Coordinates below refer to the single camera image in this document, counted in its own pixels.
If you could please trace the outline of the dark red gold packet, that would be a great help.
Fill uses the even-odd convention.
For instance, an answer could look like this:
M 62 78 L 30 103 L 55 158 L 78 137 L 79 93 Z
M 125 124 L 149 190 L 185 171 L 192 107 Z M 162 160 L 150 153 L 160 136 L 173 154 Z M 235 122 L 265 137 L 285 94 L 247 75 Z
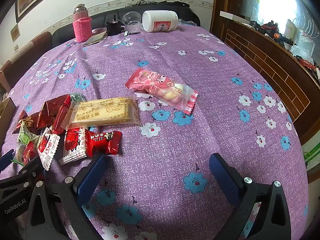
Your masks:
M 40 130 L 37 129 L 36 127 L 38 117 L 39 117 L 38 112 L 28 115 L 25 110 L 22 110 L 19 114 L 16 127 L 14 128 L 12 134 L 19 133 L 21 124 L 24 123 L 29 132 L 34 133 L 36 135 L 40 135 Z

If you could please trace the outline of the cardboard tray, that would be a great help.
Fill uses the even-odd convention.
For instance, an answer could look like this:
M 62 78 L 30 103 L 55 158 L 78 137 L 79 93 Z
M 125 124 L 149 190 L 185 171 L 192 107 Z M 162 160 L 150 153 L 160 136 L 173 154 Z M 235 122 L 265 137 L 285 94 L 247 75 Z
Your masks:
M 1 102 L 1 121 L 0 121 L 0 145 L 3 148 L 6 133 L 11 123 L 13 114 L 16 112 L 16 106 L 11 98 Z

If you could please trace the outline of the purple floral tablecloth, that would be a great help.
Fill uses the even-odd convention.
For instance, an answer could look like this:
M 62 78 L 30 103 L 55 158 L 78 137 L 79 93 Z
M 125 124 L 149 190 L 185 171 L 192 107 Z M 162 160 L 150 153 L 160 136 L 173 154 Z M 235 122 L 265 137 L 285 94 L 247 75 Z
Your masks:
M 192 115 L 126 88 L 138 68 L 196 90 Z M 293 122 L 306 103 L 291 109 L 296 96 L 203 29 L 117 35 L 88 47 L 67 41 L 40 54 L 10 97 L 33 114 L 67 93 L 138 103 L 141 124 L 116 126 L 120 153 L 83 206 L 103 239 L 213 239 L 233 210 L 209 169 L 216 152 L 256 183 L 280 181 L 291 237 L 304 233 L 308 180 Z

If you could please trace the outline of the dark red foil packet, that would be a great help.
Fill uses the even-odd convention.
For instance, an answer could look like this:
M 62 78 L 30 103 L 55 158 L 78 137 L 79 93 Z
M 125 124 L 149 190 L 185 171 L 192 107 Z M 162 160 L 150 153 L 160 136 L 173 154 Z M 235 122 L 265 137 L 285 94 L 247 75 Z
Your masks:
M 70 106 L 69 94 L 46 101 L 39 111 L 35 127 L 43 129 L 52 126 L 52 133 L 60 135 L 65 130 L 61 125 Z

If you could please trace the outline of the pink cartoon snack bag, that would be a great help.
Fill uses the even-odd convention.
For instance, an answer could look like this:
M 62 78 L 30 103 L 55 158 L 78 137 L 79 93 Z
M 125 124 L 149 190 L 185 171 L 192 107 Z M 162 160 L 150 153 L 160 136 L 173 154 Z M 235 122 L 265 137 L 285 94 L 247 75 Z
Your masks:
M 186 115 L 192 114 L 198 96 L 198 92 L 185 83 L 143 68 L 138 68 L 125 86 L 128 89 L 144 90 Z

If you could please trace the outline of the green candy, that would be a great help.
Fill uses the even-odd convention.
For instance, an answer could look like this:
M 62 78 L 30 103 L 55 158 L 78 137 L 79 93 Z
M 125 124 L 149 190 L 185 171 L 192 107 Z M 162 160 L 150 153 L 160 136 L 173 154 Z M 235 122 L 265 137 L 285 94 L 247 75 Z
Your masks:
M 69 94 L 69 96 L 71 98 L 71 103 L 85 102 L 86 101 L 85 96 L 80 94 L 80 93 L 71 93 L 71 94 Z

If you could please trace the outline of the yellow biscuit packet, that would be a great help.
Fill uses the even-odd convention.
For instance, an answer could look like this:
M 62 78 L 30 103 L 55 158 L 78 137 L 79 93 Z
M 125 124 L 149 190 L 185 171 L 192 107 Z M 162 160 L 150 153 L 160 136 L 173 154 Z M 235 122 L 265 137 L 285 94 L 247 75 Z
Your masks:
M 74 129 L 118 124 L 141 124 L 134 98 L 117 97 L 72 103 L 61 127 Z

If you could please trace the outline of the white plastic jar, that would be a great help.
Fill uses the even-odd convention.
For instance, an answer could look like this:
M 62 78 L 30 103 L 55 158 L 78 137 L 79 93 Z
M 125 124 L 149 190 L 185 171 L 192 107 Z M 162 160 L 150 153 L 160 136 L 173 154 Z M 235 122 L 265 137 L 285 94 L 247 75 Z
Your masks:
M 178 26 L 178 15 L 170 10 L 147 10 L 142 25 L 147 33 L 173 31 Z

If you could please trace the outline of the green white snack packet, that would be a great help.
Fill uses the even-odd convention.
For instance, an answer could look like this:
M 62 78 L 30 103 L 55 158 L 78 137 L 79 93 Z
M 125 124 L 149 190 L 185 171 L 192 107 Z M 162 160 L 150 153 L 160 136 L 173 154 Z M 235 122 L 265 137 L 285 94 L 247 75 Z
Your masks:
M 27 128 L 25 122 L 21 123 L 20 126 L 20 130 L 19 130 L 19 134 L 18 134 L 18 138 L 17 138 L 17 142 L 22 143 L 23 145 L 27 146 L 29 144 L 29 142 L 34 141 L 36 139 L 38 139 L 39 136 L 31 133 L 29 131 L 29 129 Z

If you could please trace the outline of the red long snack packet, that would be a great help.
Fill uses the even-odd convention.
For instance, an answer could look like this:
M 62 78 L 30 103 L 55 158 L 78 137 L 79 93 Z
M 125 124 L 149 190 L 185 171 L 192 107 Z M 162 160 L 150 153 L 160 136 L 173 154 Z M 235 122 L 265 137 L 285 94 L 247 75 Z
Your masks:
M 19 142 L 16 147 L 15 156 L 13 157 L 12 162 L 17 163 L 21 166 L 25 166 L 30 163 L 36 156 L 37 153 L 35 151 L 33 141 L 28 142 L 27 145 Z

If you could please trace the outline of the wooden cabinet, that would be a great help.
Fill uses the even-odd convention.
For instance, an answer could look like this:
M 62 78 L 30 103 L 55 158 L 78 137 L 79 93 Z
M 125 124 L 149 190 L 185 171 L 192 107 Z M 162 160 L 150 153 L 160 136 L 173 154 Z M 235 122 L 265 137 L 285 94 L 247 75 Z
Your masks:
M 214 0 L 210 32 L 226 42 L 272 86 L 287 108 L 301 144 L 319 131 L 319 84 L 288 51 L 258 31 L 220 16 L 238 0 Z

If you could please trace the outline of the red white snack packet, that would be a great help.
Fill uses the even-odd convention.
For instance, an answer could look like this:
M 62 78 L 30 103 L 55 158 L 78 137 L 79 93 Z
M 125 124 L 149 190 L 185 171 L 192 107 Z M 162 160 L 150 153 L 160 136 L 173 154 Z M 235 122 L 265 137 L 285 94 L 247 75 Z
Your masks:
M 86 129 L 68 129 L 65 134 L 63 155 L 59 159 L 59 164 L 66 165 L 86 157 Z

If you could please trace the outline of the small black container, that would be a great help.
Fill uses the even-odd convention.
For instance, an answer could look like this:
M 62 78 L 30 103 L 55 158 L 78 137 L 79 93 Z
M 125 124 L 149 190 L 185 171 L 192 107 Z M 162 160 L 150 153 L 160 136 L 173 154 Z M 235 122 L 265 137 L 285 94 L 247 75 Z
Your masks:
M 108 36 L 115 36 L 122 33 L 125 27 L 121 20 L 117 19 L 116 15 L 114 15 L 112 21 L 106 23 L 106 29 Z

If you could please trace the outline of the small red candy packet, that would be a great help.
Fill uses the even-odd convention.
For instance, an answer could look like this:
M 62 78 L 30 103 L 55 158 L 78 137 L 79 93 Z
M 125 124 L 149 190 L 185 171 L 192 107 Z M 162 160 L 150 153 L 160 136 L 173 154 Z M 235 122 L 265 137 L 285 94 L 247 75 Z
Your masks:
M 92 158 L 96 153 L 116 155 L 119 152 L 122 133 L 112 131 L 105 133 L 94 133 L 85 131 L 86 136 L 86 154 Z

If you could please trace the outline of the small wall plaque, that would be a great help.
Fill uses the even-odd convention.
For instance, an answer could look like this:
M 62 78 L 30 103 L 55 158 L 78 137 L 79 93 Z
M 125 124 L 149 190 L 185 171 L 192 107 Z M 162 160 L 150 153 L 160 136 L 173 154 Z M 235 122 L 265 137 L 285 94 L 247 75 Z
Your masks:
M 18 24 L 16 24 L 10 31 L 11 39 L 15 42 L 20 37 L 20 30 Z

